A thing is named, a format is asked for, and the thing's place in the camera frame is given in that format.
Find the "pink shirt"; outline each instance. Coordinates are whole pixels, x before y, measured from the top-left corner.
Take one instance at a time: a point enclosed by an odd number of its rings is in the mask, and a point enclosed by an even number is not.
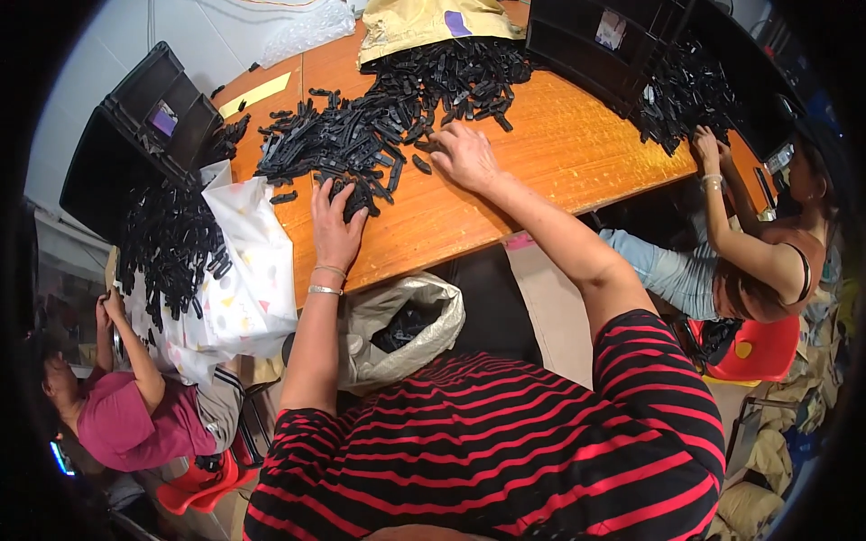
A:
[[[202,426],[196,393],[195,385],[166,377],[165,396],[150,416],[132,372],[106,374],[84,397],[78,440],[101,464],[121,472],[163,466],[179,456],[213,454],[217,442]]]

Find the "gray pants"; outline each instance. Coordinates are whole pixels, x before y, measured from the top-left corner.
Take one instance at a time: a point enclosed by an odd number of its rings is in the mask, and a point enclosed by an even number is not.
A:
[[[707,242],[706,215],[691,219],[700,244],[690,254],[661,249],[620,229],[602,229],[598,235],[631,264],[644,288],[691,319],[718,319],[713,278],[719,256]]]
[[[214,454],[222,453],[235,440],[243,397],[243,386],[237,374],[222,366],[214,370],[209,388],[198,386],[198,417],[216,440]]]

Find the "yellow paper strip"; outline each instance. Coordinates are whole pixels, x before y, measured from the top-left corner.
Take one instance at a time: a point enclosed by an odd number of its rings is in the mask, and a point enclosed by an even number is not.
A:
[[[280,75],[276,79],[272,79],[268,82],[262,83],[256,88],[253,88],[247,93],[243,93],[240,96],[234,98],[229,103],[219,108],[219,113],[222,114],[224,119],[227,119],[231,115],[237,113],[237,108],[241,105],[242,101],[247,102],[247,107],[253,105],[257,101],[264,100],[268,96],[272,96],[281,90],[286,89],[286,85],[288,85],[288,77],[292,72],[288,72],[287,74]]]

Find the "floor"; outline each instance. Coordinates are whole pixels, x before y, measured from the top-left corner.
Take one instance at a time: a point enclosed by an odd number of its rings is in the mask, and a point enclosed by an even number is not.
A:
[[[515,237],[507,242],[507,255],[512,271],[526,302],[533,322],[536,338],[544,359],[544,365],[562,377],[567,377],[585,387],[592,388],[591,365],[592,344],[589,322],[583,300],[578,289],[557,269],[549,258],[527,237]],[[265,424],[273,426],[275,405],[280,394],[279,384],[258,397],[256,407],[266,417]],[[727,438],[734,419],[740,411],[740,403],[750,393],[765,392],[762,387],[750,389],[732,384],[710,384],[710,391],[719,405],[719,411]],[[260,449],[266,449],[263,440]],[[171,479],[185,470],[185,464],[172,463],[152,472],[152,489],[161,479]],[[733,473],[726,480],[729,485],[741,477]],[[216,505],[212,513],[187,511],[183,517],[172,517],[180,531],[194,531],[198,535],[215,540],[241,539],[241,528],[246,512],[247,498],[255,486],[251,482],[240,490],[228,494]]]

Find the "hand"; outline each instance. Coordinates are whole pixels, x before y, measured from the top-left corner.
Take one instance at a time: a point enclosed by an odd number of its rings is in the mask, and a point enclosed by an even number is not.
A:
[[[721,164],[732,164],[734,162],[734,157],[731,156],[731,147],[725,145],[719,140],[715,142],[716,146],[719,147],[719,157]]]
[[[111,318],[108,316],[105,302],[108,299],[108,293],[100,295],[96,300],[96,331],[105,332],[111,327]]]
[[[695,130],[695,139],[692,142],[698,158],[704,164],[705,169],[717,169],[719,166],[719,144],[715,140],[713,132],[706,126],[698,126]]]
[[[487,136],[460,122],[451,122],[431,134],[430,141],[442,148],[430,154],[433,165],[467,190],[482,193],[502,173]]]
[[[364,230],[369,211],[364,207],[352,216],[349,223],[343,222],[346,199],[352,194],[355,184],[347,185],[334,196],[332,202],[328,202],[331,186],[333,186],[331,178],[328,178],[321,187],[313,183],[313,200],[310,204],[310,215],[313,218],[313,243],[319,265],[336,267],[346,272],[358,255],[361,247],[361,232]]]
[[[125,321],[126,309],[123,306],[123,297],[120,296],[120,292],[117,288],[111,286],[111,288],[108,289],[108,293],[103,296],[105,297],[105,300],[102,302],[102,305],[105,307],[108,317],[111,318],[115,324],[121,320]]]

